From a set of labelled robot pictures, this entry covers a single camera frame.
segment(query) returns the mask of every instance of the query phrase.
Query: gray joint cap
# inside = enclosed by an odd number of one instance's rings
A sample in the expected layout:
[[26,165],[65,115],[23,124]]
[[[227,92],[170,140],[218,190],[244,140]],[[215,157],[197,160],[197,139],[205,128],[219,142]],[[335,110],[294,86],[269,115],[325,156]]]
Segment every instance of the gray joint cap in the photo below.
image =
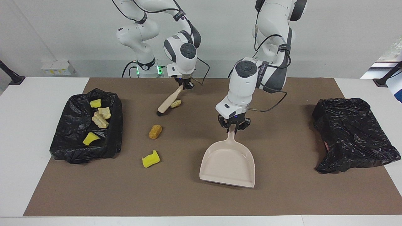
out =
[[257,65],[248,60],[238,62],[235,68],[237,74],[242,78],[248,78],[257,73]]
[[196,54],[196,50],[193,44],[184,43],[180,47],[180,52],[185,58],[193,59]]

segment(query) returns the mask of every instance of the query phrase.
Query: yellow object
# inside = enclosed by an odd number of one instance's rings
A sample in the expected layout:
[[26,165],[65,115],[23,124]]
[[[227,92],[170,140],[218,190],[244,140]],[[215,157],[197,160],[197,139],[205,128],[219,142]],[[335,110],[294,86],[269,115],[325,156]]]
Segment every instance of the yellow object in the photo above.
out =
[[146,156],[145,158],[142,158],[142,164],[145,168],[148,168],[158,162],[160,162],[160,158],[156,150],[153,150],[152,154]]
[[181,105],[181,100],[175,100],[172,104],[171,104],[171,108],[175,108]]
[[149,133],[149,137],[151,139],[156,139],[158,138],[159,134],[162,132],[162,126],[161,125],[153,125],[152,129]]
[[92,121],[99,127],[106,129],[109,123],[103,118],[103,115],[98,111],[95,112],[94,117],[92,117]]
[[97,100],[91,101],[90,104],[91,104],[91,107],[98,108],[98,107],[102,106],[102,101],[101,101],[101,99],[97,99]]
[[86,135],[86,138],[83,141],[83,144],[89,146],[94,140],[100,140],[100,138],[95,135],[92,132],[89,132],[88,135]]
[[110,109],[109,107],[105,107],[105,108],[98,108],[99,114],[101,114],[103,116],[104,119],[110,119],[110,117],[112,116],[110,114]]

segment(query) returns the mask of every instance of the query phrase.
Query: blue object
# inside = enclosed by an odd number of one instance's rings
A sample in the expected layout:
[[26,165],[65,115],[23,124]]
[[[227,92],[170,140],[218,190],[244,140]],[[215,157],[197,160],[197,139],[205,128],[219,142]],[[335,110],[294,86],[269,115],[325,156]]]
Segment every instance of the blue object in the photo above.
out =
[[402,103],[402,89],[398,91],[394,96]]

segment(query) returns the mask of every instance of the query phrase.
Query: black stand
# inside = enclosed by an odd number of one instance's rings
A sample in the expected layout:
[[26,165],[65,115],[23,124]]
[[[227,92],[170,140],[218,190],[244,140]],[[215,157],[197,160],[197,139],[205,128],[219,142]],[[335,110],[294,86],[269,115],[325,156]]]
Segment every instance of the black stand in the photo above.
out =
[[378,87],[388,87],[386,82],[387,80],[393,76],[397,71],[399,71],[402,68],[402,61],[399,62],[393,69],[391,69],[384,77],[382,78],[373,78],[374,83]]
[[11,78],[11,82],[9,85],[19,85],[25,79],[25,76],[19,76],[17,73],[9,69],[1,60],[0,60],[0,68]]

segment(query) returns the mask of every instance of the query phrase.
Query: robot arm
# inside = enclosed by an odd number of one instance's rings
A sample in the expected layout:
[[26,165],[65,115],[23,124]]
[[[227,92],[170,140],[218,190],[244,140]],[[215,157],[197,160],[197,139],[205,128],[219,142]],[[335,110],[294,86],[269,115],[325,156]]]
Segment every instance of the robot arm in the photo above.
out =
[[307,0],[258,0],[256,26],[253,35],[256,43],[255,58],[243,58],[234,68],[227,96],[216,105],[218,121],[222,127],[232,124],[237,130],[247,128],[251,121],[245,117],[255,88],[269,93],[281,92],[290,64],[292,29],[289,20],[298,20]]
[[173,16],[182,30],[165,39],[166,56],[173,61],[168,65],[168,75],[174,77],[179,84],[185,81],[185,88],[192,88],[189,82],[195,69],[197,52],[201,36],[191,24],[175,0],[120,0],[122,13],[135,24],[120,28],[117,38],[126,46],[132,48],[138,59],[140,75],[158,73],[158,66],[150,46],[143,43],[159,34],[158,26],[147,17],[148,13],[165,12]]

